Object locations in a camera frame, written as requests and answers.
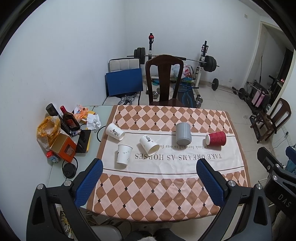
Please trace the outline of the checkered brown pink tablecloth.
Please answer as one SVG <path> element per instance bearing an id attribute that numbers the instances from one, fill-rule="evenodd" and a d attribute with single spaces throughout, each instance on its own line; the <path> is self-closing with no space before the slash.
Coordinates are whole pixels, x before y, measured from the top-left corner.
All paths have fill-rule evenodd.
<path id="1" fill-rule="evenodd" d="M 222 110 L 148 105 L 116 105 L 108 123 L 125 132 L 118 141 L 102 135 L 97 157 L 103 173 L 86 207 L 95 213 L 132 221 L 181 221 L 215 215 L 213 204 L 196 172 L 204 158 L 227 180 L 250 185 L 248 167 L 236 130 Z M 176 143 L 176 125 L 191 126 L 192 141 Z M 209 133 L 226 133 L 226 145 L 207 146 Z M 139 140 L 148 135 L 159 150 L 148 156 Z M 132 147 L 127 166 L 116 162 L 118 145 Z"/>

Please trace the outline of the white barbell rack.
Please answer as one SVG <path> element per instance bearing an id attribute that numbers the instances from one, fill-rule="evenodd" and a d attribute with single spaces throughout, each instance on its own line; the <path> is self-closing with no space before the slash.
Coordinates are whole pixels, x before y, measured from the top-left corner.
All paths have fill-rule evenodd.
<path id="1" fill-rule="evenodd" d="M 150 34 L 149 36 L 149 55 L 152 55 L 152 43 L 154 41 L 154 36 L 153 34 Z M 208 50 L 208 45 L 207 45 L 207 41 L 204 42 L 204 44 L 202 45 L 201 48 L 201 54 L 200 54 L 200 59 L 199 60 L 204 60 L 206 53 Z M 151 59 L 148 60 L 147 66 L 146 66 L 146 73 L 147 73 L 147 90 L 146 90 L 146 94 L 149 95 L 149 100 L 152 101 L 153 100 L 153 90 L 152 90 L 152 76 L 150 73 L 150 68 L 151 66 L 157 66 L 158 70 L 161 72 L 158 76 L 159 78 L 159 87 L 161 87 L 163 85 L 163 87 L 165 88 L 169 88 L 170 87 L 170 81 L 171 81 L 171 77 L 170 77 L 170 68 L 173 65 L 178 64 L 180 66 L 180 70 L 179 70 L 179 74 L 178 74 L 178 78 L 176 80 L 176 84 L 177 86 L 179 86 L 180 80 L 181 80 L 181 75 L 182 75 L 182 69 L 184 67 L 184 63 L 183 60 L 176 58 L 176 56 L 171 56 L 171 55 L 167 55 L 167 54 L 160 54 L 157 55 L 156 57 L 153 57 Z M 200 67 L 200 64 L 197 64 L 197 68 L 196 68 L 196 72 L 195 72 L 195 87 L 194 88 L 198 88 L 198 84 L 200 81 L 200 77 L 201 77 L 201 71 L 202 68 Z"/>

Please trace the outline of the black round lid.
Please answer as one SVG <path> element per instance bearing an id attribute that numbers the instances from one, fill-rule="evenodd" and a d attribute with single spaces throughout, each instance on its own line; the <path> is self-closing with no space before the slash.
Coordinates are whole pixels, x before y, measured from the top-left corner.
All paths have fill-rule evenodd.
<path id="1" fill-rule="evenodd" d="M 78 169 L 78 161 L 74 157 L 72 162 L 63 161 L 62 162 L 62 173 L 67 179 L 74 178 Z"/>

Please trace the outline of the grey ribbed mug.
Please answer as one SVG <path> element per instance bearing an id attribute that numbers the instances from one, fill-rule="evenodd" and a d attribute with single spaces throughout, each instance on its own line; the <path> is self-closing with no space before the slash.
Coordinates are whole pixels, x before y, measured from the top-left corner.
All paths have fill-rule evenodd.
<path id="1" fill-rule="evenodd" d="M 178 123 L 176 125 L 176 143 L 180 146 L 191 144 L 191 126 L 188 123 Z"/>

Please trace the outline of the black pink equipment rack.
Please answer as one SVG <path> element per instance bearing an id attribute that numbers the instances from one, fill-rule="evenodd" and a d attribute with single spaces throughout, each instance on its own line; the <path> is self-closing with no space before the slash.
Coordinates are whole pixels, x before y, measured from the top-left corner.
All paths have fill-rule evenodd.
<path id="1" fill-rule="evenodd" d="M 272 84 L 268 88 L 264 88 L 256 80 L 246 83 L 246 94 L 245 102 L 250 107 L 252 114 L 257 115 L 260 111 L 266 109 L 268 105 L 272 105 L 278 94 L 280 93 L 285 81 L 279 80 L 269 75 Z"/>

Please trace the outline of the dark wine bottle red cap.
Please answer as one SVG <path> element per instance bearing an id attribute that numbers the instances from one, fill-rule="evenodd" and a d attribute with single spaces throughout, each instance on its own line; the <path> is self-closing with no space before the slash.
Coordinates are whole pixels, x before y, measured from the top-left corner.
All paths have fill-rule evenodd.
<path id="1" fill-rule="evenodd" d="M 80 130 L 80 125 L 79 122 L 76 120 L 75 116 L 73 113 L 70 113 L 66 110 L 65 106 L 60 106 L 60 110 L 63 113 L 63 120 L 67 125 L 69 126 L 70 130 L 72 132 Z"/>

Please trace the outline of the white paper cup middle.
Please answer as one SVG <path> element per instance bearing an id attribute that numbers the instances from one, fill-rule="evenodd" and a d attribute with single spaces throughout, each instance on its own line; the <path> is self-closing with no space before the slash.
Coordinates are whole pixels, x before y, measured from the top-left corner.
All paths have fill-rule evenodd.
<path id="1" fill-rule="evenodd" d="M 159 150 L 159 144 L 152 140 L 148 135 L 143 135 L 140 140 L 140 144 L 148 154 L 148 156 L 152 156 Z"/>

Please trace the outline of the chrome dumbbell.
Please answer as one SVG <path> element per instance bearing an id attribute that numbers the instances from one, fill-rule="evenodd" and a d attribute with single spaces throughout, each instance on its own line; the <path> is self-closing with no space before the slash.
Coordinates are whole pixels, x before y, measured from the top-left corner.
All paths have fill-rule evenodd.
<path id="1" fill-rule="evenodd" d="M 200 108 L 203 103 L 203 98 L 200 95 L 197 95 L 195 98 L 196 108 Z"/>

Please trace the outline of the red white plastic bag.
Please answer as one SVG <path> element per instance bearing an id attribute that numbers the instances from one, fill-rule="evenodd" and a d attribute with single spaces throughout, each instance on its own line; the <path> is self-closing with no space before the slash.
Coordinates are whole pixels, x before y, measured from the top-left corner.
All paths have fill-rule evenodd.
<path id="1" fill-rule="evenodd" d="M 173 76 L 175 79 L 177 79 L 178 74 L 179 74 L 179 70 L 180 70 L 180 66 L 178 64 L 173 65 L 171 67 L 171 76 Z M 188 79 L 193 78 L 193 68 L 191 65 L 185 65 L 183 67 L 181 79 L 184 79 L 184 78 L 188 78 Z"/>

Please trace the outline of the orange plastic bag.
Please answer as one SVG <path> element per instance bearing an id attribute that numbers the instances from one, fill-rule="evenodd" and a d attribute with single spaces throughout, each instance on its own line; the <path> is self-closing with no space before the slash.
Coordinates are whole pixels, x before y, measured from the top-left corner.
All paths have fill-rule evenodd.
<path id="1" fill-rule="evenodd" d="M 49 151 L 60 131 L 60 119 L 57 116 L 48 116 L 37 127 L 37 142 L 43 149 Z"/>

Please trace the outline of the white paper cup with birds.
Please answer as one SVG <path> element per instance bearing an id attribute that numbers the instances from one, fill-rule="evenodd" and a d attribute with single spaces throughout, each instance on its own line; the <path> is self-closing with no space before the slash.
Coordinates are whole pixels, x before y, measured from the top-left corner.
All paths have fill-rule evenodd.
<path id="1" fill-rule="evenodd" d="M 131 153 L 132 153 L 131 146 L 125 145 L 125 144 L 118 145 L 116 162 L 118 164 L 127 166 L 130 161 Z"/>

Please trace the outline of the black and yellow case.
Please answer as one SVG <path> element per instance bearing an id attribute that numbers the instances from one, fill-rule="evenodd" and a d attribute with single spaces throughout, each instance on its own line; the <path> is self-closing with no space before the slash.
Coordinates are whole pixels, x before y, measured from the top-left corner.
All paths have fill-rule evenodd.
<path id="1" fill-rule="evenodd" d="M 91 130 L 81 130 L 76 146 L 76 153 L 88 152 Z"/>

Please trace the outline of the small barbell on floor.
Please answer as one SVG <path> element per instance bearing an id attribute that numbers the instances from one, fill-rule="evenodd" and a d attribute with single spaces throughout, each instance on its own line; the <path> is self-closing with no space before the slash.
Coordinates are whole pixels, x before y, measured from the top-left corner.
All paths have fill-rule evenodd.
<path id="1" fill-rule="evenodd" d="M 236 89 L 235 87 L 225 87 L 223 85 L 220 85 L 219 80 L 217 78 L 214 78 L 212 83 L 211 83 L 211 89 L 216 91 L 218 90 L 223 90 L 226 92 L 232 92 L 233 94 L 237 95 L 240 99 L 244 100 L 246 97 L 248 97 L 248 93 L 244 88 Z"/>

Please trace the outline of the pile of blue clothes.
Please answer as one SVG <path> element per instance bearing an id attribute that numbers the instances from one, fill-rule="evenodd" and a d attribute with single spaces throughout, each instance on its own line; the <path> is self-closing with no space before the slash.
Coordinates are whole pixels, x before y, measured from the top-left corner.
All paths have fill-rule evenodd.
<path id="1" fill-rule="evenodd" d="M 295 145 L 288 146 L 285 150 L 285 154 L 288 157 L 288 162 L 285 169 L 293 174 L 296 174 L 296 149 Z"/>

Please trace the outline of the dark wooden side chair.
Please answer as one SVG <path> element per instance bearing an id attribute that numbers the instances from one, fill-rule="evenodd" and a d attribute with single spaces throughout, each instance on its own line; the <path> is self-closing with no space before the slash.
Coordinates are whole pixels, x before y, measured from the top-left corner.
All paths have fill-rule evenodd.
<path id="1" fill-rule="evenodd" d="M 260 111 L 257 116 L 251 116 L 250 127 L 254 130 L 257 143 L 267 141 L 273 134 L 277 134 L 291 115 L 292 110 L 289 103 L 285 99 L 279 98 L 270 113 Z"/>

